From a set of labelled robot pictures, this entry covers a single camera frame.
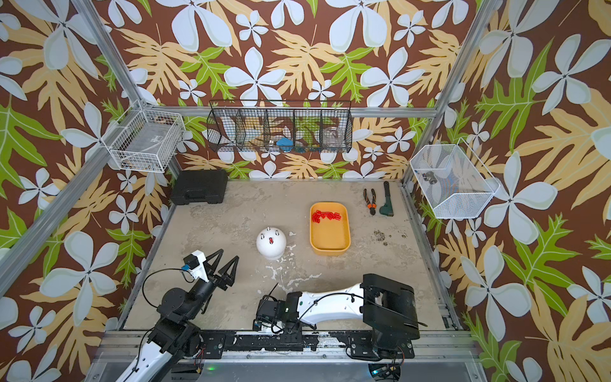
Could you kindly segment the white dome screw fixture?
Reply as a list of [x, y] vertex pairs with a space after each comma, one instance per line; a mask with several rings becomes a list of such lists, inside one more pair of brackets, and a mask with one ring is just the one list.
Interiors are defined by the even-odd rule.
[[[268, 235], [269, 230], [274, 232], [273, 236]], [[286, 235], [281, 229], [266, 227], [256, 237], [256, 248], [265, 259], [280, 259], [286, 249]]]

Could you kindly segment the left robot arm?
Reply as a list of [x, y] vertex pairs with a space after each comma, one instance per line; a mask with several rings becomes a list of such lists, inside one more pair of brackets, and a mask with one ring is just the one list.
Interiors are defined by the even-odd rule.
[[204, 311], [214, 291], [227, 290], [235, 283], [240, 258], [230, 259], [218, 267], [224, 251], [210, 256], [194, 251], [176, 268], [193, 279], [191, 289], [179, 287], [168, 290], [156, 307], [160, 318], [146, 331], [138, 347], [136, 358], [118, 377], [119, 381], [162, 381], [179, 361], [195, 355], [200, 348], [201, 329], [192, 323]]

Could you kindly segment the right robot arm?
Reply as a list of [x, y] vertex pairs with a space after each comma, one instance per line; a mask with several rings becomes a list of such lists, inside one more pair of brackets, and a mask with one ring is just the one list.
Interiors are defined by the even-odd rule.
[[252, 329], [273, 334], [291, 347], [302, 340], [306, 327], [316, 330], [322, 322], [358, 320], [368, 331], [347, 336], [347, 355], [359, 361], [413, 358], [413, 340], [420, 328], [412, 286], [376, 274], [338, 291], [291, 292], [284, 300], [270, 294], [259, 301]]

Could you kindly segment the pile of red sleeves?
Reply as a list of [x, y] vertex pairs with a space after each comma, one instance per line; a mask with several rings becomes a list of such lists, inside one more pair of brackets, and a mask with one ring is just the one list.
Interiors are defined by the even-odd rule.
[[340, 221], [342, 216], [340, 213], [332, 211], [321, 211], [315, 210], [311, 215], [311, 221], [316, 224], [320, 224], [322, 220], [327, 219], [329, 221]]

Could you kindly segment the black plastic tool case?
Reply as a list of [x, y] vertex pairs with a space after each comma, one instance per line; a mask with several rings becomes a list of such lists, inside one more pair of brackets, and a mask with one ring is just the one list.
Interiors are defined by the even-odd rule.
[[184, 170], [180, 173], [170, 200], [175, 205], [206, 202], [220, 204], [228, 184], [225, 170]]

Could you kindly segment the yellow plastic tray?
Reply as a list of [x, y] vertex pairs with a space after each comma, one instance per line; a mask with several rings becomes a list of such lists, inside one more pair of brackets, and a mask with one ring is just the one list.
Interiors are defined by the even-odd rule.
[[[320, 224], [311, 221], [315, 210], [340, 213], [340, 221], [324, 219]], [[313, 252], [319, 256], [342, 256], [352, 243], [348, 210], [338, 202], [317, 202], [310, 208], [310, 245]]]

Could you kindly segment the green pipe wrench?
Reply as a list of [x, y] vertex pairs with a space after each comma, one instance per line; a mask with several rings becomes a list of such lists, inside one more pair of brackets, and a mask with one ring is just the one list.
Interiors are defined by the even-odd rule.
[[385, 181], [383, 183], [384, 190], [384, 204], [380, 207], [380, 214], [383, 216], [394, 216], [394, 209], [391, 201], [391, 190], [390, 190], [390, 182]]

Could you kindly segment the white mesh basket right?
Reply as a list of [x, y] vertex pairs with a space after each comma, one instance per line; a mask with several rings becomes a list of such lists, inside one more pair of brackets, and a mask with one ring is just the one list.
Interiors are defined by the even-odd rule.
[[410, 160], [411, 169], [439, 220], [478, 218], [501, 187], [464, 140], [428, 144]]

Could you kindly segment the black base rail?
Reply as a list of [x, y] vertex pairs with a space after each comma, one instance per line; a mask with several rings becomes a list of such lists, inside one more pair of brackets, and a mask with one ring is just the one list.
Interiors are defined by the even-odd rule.
[[306, 331], [299, 334], [262, 334], [208, 330], [201, 333], [195, 359], [228, 359], [229, 353], [253, 355], [263, 353], [289, 356], [306, 354], [325, 358], [338, 352], [356, 361], [382, 361], [393, 357], [399, 360], [415, 358], [412, 341], [399, 339], [388, 350], [374, 342], [372, 330]]

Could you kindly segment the orange handled pliers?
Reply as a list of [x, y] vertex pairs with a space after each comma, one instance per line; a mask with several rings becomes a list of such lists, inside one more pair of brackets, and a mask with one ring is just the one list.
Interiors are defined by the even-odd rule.
[[366, 205], [367, 205], [367, 208], [369, 210], [369, 213], [372, 216], [375, 216], [376, 210], [377, 210], [376, 191], [375, 191], [375, 189], [371, 189], [371, 191], [368, 191], [367, 189], [364, 189], [363, 190], [363, 194], [364, 194], [364, 200], [366, 202]]

